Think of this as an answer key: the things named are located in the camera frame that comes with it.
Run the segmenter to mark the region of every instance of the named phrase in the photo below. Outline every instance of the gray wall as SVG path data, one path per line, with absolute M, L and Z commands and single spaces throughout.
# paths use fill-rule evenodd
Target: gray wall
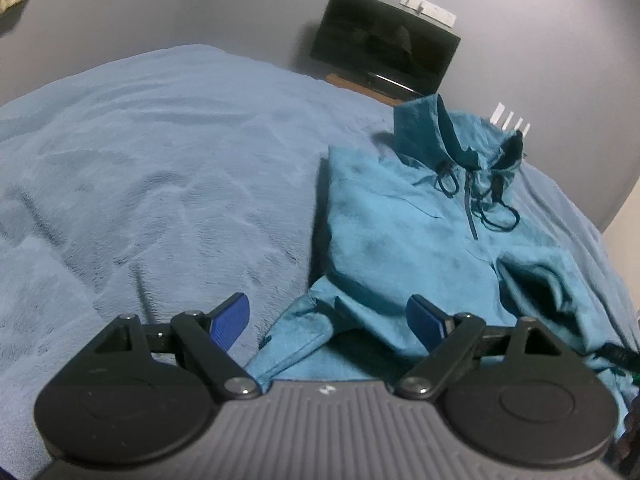
M 529 160 L 604 228 L 640 173 L 640 0 L 430 1 L 458 16 L 462 37 L 447 105 L 488 116 L 501 101 L 530 121 Z M 33 0 L 0 39 L 0 102 L 178 43 L 322 75 L 306 53 L 326 2 Z
M 29 0 L 0 16 L 0 104 L 101 63 L 173 46 L 182 0 Z

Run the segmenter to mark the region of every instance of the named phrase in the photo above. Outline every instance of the blue gripper pad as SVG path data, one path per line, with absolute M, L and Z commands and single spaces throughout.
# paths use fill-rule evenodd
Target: blue gripper pad
M 449 335 L 447 325 L 453 327 L 452 317 L 418 294 L 406 304 L 406 322 L 429 353 Z
M 236 293 L 210 314 L 212 341 L 228 352 L 249 323 L 249 299 Z

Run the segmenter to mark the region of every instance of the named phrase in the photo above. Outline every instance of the gray gripper base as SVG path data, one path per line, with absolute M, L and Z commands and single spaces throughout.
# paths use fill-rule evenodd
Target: gray gripper base
M 40 480 L 609 480 L 601 462 L 556 471 L 505 465 L 462 444 L 426 402 L 379 381 L 276 381 L 224 405 L 187 449 L 129 471 L 54 462 Z

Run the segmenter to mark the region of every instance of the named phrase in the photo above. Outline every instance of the jacket hood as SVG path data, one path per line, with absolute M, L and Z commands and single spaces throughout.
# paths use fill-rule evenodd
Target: jacket hood
M 444 164 L 473 171 L 481 189 L 490 186 L 496 174 L 507 187 L 522 162 L 520 132 L 504 132 L 475 115 L 448 112 L 439 94 L 397 106 L 394 133 L 396 152 L 405 164 L 412 165 L 413 159 L 436 173 Z

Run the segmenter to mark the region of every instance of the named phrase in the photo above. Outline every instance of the black circular disc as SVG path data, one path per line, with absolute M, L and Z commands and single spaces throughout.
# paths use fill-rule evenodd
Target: black circular disc
M 445 394 L 447 420 L 469 445 L 536 468 L 570 467 L 606 451 L 618 408 L 595 376 L 562 384 L 520 373 L 505 384 L 510 375 L 500 368 L 469 373 Z
M 47 385 L 34 420 L 49 452 L 90 465 L 132 466 L 198 436 L 214 410 L 207 388 L 186 370 L 161 366 L 160 384 L 110 375 L 91 386 Z

